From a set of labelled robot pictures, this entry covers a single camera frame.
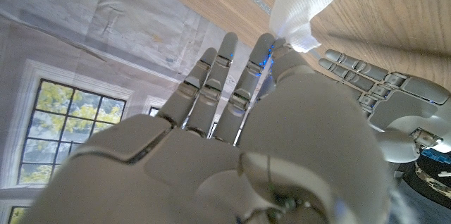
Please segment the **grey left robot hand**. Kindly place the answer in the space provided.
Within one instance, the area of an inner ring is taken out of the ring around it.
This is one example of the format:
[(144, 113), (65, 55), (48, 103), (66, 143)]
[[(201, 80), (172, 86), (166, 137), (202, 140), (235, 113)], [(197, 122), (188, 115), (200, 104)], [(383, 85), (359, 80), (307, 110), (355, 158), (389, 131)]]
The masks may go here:
[(352, 91), (386, 161), (409, 163), (427, 149), (450, 152), (450, 92), (444, 87), (332, 49), (319, 65)]

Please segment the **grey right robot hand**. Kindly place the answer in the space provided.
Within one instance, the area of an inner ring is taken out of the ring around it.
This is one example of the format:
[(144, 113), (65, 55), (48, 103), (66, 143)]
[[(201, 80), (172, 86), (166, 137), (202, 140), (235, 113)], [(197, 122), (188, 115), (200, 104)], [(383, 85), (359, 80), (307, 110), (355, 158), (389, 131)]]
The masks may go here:
[(245, 83), (213, 138), (230, 55), (194, 69), (155, 116), (92, 135), (63, 163), (23, 223), (386, 223), (388, 166), (341, 85), (284, 39), (264, 34), (246, 73), (273, 69), (255, 105)]

